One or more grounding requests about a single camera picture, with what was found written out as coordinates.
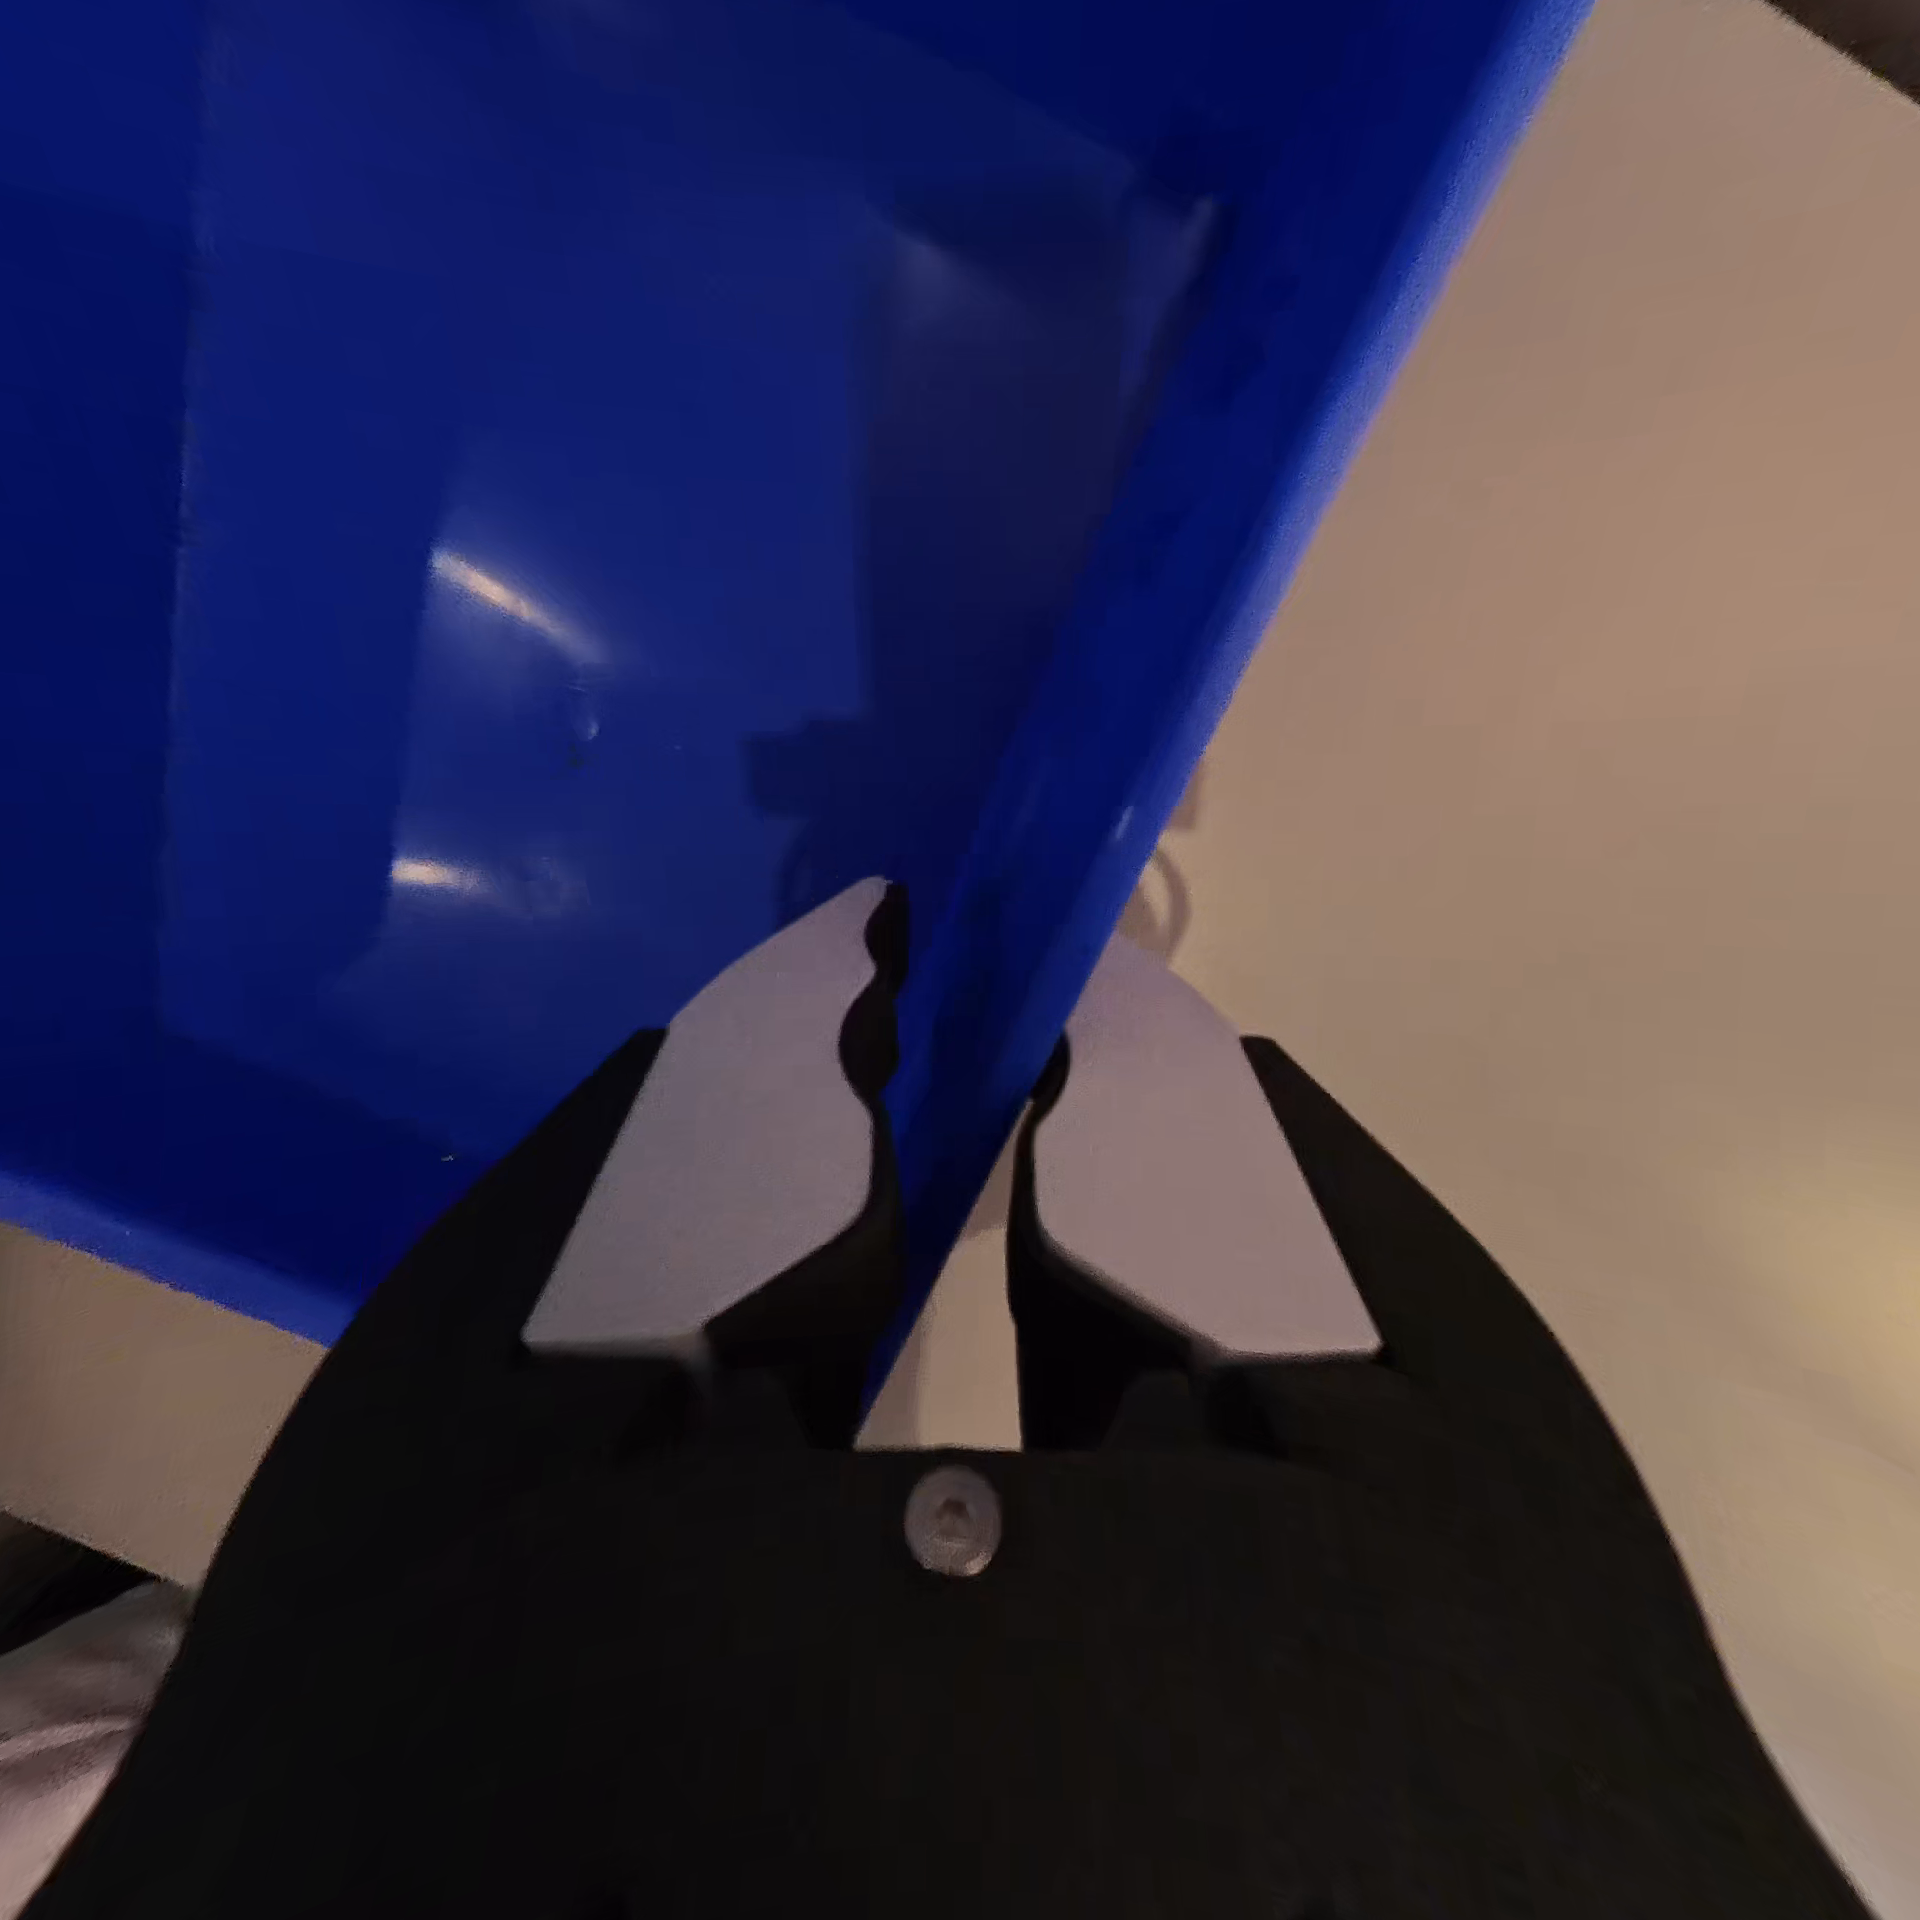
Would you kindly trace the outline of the person's leg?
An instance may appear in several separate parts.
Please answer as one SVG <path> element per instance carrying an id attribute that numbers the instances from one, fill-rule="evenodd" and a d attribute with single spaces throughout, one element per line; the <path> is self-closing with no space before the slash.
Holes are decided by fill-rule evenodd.
<path id="1" fill-rule="evenodd" d="M 180 1652 L 192 1590 L 139 1581 L 4 1657 L 4 1918 L 117 1772 Z"/>

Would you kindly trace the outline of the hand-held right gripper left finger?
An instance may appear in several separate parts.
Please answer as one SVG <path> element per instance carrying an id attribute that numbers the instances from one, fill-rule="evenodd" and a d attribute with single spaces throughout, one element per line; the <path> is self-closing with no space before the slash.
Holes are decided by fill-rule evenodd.
<path id="1" fill-rule="evenodd" d="M 861 878 L 666 1027 L 527 1320 L 541 1358 L 770 1371 L 859 1410 L 902 1291 L 905 888 Z"/>

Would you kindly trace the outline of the blue plastic bin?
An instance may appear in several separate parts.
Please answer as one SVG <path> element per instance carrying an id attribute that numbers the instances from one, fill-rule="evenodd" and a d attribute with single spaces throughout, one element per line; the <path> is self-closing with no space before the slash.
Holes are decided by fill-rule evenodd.
<path id="1" fill-rule="evenodd" d="M 310 1340 L 879 878 L 908 1308 L 1591 4 L 4 4 L 4 1218 Z"/>

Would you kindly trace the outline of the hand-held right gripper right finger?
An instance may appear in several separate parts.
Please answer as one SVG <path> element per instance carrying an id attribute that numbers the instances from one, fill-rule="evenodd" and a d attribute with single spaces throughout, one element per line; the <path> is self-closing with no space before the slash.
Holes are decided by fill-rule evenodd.
<path id="1" fill-rule="evenodd" d="M 1108 954 L 1019 1129 L 1007 1301 L 1026 1421 L 1139 1380 L 1372 1362 L 1380 1332 L 1248 1044 L 1157 954 Z"/>

